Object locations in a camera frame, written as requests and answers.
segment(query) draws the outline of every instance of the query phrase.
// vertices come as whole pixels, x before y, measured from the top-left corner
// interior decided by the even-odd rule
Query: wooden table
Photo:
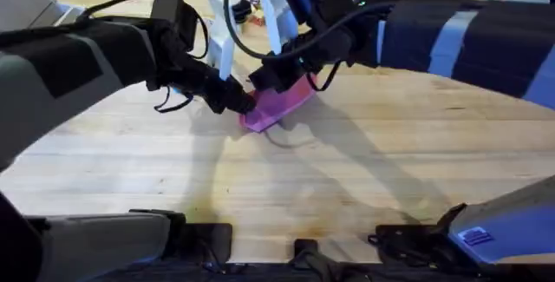
[[[106,13],[145,16],[152,1]],[[206,0],[187,2],[212,14]],[[268,50],[258,26],[243,38]],[[239,75],[259,66],[241,51],[235,61]],[[377,257],[363,241],[376,225],[432,223],[555,174],[552,111],[433,75],[342,67],[327,92],[264,134],[201,101],[159,115],[163,98],[142,84],[112,95],[29,148],[0,189],[29,214],[138,207],[230,222],[236,262],[286,261],[296,238],[368,262]]]

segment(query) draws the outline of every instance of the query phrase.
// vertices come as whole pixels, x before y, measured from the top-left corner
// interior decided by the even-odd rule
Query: pink cloth
[[[316,91],[312,89],[306,77],[288,91],[278,94],[269,89],[263,92],[255,91],[253,96],[257,100],[257,107],[247,115],[239,117],[239,124],[254,132],[261,133],[286,115],[307,102]]]

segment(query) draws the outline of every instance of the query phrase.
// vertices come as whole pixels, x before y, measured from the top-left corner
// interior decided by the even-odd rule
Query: label sticker
[[[477,246],[493,240],[493,236],[480,226],[463,231],[457,235],[468,246]]]

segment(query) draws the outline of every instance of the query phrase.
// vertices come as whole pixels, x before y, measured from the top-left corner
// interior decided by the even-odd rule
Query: white bracket
[[[224,0],[209,0],[214,12],[214,23],[210,27],[210,38],[208,43],[208,55],[206,63],[216,69],[219,69],[219,78],[227,80],[232,74],[233,53],[235,43],[225,24]],[[235,31],[238,31],[233,15],[232,7],[239,4],[241,0],[229,0],[230,17]]]
[[[287,0],[260,0],[264,10],[270,47],[275,54],[281,53],[284,43],[298,36],[298,23]]]

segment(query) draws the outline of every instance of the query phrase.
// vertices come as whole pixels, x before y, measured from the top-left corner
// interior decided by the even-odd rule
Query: wire
[[[167,102],[170,100],[170,93],[171,93],[170,87],[166,86],[166,88],[167,88],[166,99],[164,100],[164,102],[162,104],[156,105],[154,107],[154,110],[156,112],[160,113],[160,114],[175,112],[175,111],[180,110],[180,109],[184,108],[185,106],[191,104],[191,102],[193,101],[193,96],[192,95],[184,95],[187,99],[183,103],[181,103],[180,105],[177,105],[177,106],[174,106],[174,107],[171,107],[171,108],[163,108],[167,104]]]
[[[100,10],[105,10],[111,6],[114,6],[118,3],[123,3],[126,2],[128,0],[111,0],[108,1],[106,3],[101,3],[98,5],[95,5],[93,7],[90,7],[88,9],[86,9],[85,11],[83,11],[83,13],[77,17],[77,22],[84,22],[86,20],[88,20],[90,18],[91,15],[93,15],[94,13],[100,11]],[[205,37],[205,52],[201,55],[201,56],[191,56],[193,59],[203,59],[207,54],[208,54],[208,27],[206,26],[205,21],[202,19],[202,17],[199,15],[199,13],[197,12],[197,10],[194,11],[194,13],[196,14],[197,19],[200,21],[200,25],[202,26],[202,31],[204,33],[204,37]]]
[[[126,1],[128,0],[111,0],[106,3],[101,3],[98,5],[92,6],[90,8],[87,8],[86,10],[83,11],[83,13],[79,17],[77,17],[77,22],[88,20],[90,16],[93,15],[94,13]]]
[[[326,82],[323,84],[321,88],[319,88],[316,85],[316,83],[312,80],[312,74],[309,72],[306,72],[306,79],[309,81],[309,85],[316,92],[322,92],[327,90],[330,87],[331,83],[333,82],[333,79],[336,76],[339,66],[341,66],[341,61],[338,61],[333,65],[333,69],[331,69],[330,75],[328,75],[328,79],[326,79]]]
[[[331,27],[326,29],[324,32],[317,34],[312,40],[307,42],[305,45],[292,50],[291,52],[283,53],[278,56],[267,56],[258,52],[255,52],[248,47],[246,47],[241,40],[238,38],[235,29],[232,26],[232,19],[231,14],[229,12],[229,0],[224,0],[224,16],[225,16],[225,24],[227,25],[227,29],[230,32],[230,35],[235,42],[247,55],[265,61],[283,61],[285,59],[294,58],[300,56],[303,52],[307,49],[312,48],[315,44],[319,43],[322,39],[324,39],[327,35],[329,35],[332,31],[342,27],[344,24],[350,22],[356,17],[359,17],[363,14],[370,14],[370,13],[377,13],[382,12],[385,10],[390,10],[393,6],[395,6],[395,2],[386,2],[386,3],[376,3],[367,5],[359,10],[349,13],[347,16],[344,16],[340,19],[337,23],[333,24]]]
[[[203,58],[205,58],[205,56],[208,54],[208,27],[206,26],[205,20],[202,19],[202,17],[199,15],[199,13],[197,12],[197,10],[194,11],[195,14],[197,15],[197,18],[200,21],[200,25],[202,26],[202,32],[205,35],[205,53],[203,53],[201,56],[191,56],[193,59],[195,60],[201,60]]]

